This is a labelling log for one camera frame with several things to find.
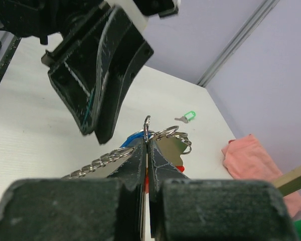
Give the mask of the key with blue tag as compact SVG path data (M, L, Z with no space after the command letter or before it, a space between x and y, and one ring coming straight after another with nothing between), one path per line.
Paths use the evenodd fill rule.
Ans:
M142 138L144 141L146 141L146 139L144 138L143 130L140 130L140 131L128 136L127 139L124 141L124 143L120 146L120 148L125 148L125 147L130 146L130 144L133 142L133 140L139 139L139 138Z

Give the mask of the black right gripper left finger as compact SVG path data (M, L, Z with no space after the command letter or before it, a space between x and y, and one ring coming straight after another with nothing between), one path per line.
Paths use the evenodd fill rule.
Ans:
M146 165L106 178L21 179L0 200L0 240L144 240Z

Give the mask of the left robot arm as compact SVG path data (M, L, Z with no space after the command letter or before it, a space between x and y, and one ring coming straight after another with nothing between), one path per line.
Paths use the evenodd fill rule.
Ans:
M41 61L82 135L113 136L132 81L154 51L107 1L0 1L1 29L62 35ZM0 202L0 240L143 240L146 145L119 148L62 179L14 182Z

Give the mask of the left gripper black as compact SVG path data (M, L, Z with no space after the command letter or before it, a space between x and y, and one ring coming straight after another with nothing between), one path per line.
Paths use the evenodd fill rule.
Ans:
M95 132L106 144L134 78L154 51L119 6L65 9L56 23L63 40L41 62L81 134Z

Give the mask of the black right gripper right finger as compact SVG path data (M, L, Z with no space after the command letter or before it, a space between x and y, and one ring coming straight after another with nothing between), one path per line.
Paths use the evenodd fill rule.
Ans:
M261 180L190 179L148 146L155 240L298 240L282 194Z

